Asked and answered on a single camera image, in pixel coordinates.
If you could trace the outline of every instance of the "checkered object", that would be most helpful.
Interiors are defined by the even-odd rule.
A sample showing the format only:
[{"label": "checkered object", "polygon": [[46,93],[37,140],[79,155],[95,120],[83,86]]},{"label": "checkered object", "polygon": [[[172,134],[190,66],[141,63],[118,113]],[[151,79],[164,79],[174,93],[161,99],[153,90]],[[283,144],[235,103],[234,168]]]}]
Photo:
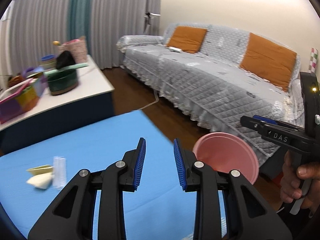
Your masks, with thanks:
[{"label": "checkered object", "polygon": [[316,72],[318,61],[318,50],[315,48],[311,49],[310,63],[309,63],[309,72]]}]

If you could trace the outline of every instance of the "wooden floor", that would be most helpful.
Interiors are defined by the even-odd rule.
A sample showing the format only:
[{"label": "wooden floor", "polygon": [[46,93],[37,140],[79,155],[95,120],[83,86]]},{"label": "wooden floor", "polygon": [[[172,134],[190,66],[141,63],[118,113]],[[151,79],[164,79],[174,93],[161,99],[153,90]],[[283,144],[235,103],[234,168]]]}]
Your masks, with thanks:
[{"label": "wooden floor", "polygon": [[[153,90],[137,79],[130,76],[121,68],[105,69],[103,73],[115,87],[113,102],[116,115],[124,114],[139,109],[155,101]],[[197,122],[191,121],[172,103],[164,98],[151,105],[143,112],[161,130],[161,132],[173,141],[180,138],[184,148],[192,150],[195,142],[209,130],[198,127]],[[278,210],[281,205],[280,189],[270,180],[259,176],[254,184],[263,197]]]}]

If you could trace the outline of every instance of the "white tabletop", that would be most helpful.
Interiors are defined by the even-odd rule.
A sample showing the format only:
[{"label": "white tabletop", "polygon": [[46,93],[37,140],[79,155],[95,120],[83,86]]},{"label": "white tabletop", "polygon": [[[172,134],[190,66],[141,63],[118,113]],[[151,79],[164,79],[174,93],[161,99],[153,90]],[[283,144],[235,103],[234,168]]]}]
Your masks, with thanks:
[{"label": "white tabletop", "polygon": [[90,56],[88,56],[88,64],[88,67],[77,69],[79,85],[76,88],[65,94],[57,96],[50,95],[49,89],[46,88],[42,97],[39,99],[38,104],[33,109],[5,122],[4,124],[0,124],[0,131],[17,122],[58,106],[63,106],[84,98],[112,92],[114,87]]}]

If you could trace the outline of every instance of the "blue tablecloth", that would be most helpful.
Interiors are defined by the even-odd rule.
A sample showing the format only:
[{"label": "blue tablecloth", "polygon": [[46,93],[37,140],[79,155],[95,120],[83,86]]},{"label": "blue tablecloth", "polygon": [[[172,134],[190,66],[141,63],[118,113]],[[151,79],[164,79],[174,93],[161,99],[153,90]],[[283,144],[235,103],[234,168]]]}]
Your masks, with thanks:
[{"label": "blue tablecloth", "polygon": [[[0,202],[27,237],[59,191],[28,185],[31,174],[26,169],[52,164],[54,156],[63,156],[69,181],[83,168],[99,171],[121,160],[126,151],[137,147],[140,137],[147,144],[141,183],[135,193],[124,193],[127,239],[181,240],[193,232],[196,193],[182,191],[172,143],[142,111],[115,116],[1,157]],[[97,213],[93,239],[97,239]]]}]

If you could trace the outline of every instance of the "gray quilted sofa cover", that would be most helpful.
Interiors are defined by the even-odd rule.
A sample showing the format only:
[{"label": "gray quilted sofa cover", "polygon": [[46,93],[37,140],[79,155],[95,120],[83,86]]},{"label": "gray quilted sofa cover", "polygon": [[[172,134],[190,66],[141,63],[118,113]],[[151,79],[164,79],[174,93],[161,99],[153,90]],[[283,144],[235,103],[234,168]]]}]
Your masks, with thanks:
[{"label": "gray quilted sofa cover", "polygon": [[[196,54],[170,52],[165,44],[178,25],[206,28]],[[211,131],[232,133],[248,142],[260,166],[278,146],[242,127],[240,117],[255,114],[302,126],[300,56],[289,84],[289,92],[239,68],[246,52],[249,32],[226,26],[171,24],[164,36],[123,36],[117,43],[125,53],[124,65],[160,96],[170,100],[191,120]]]}]

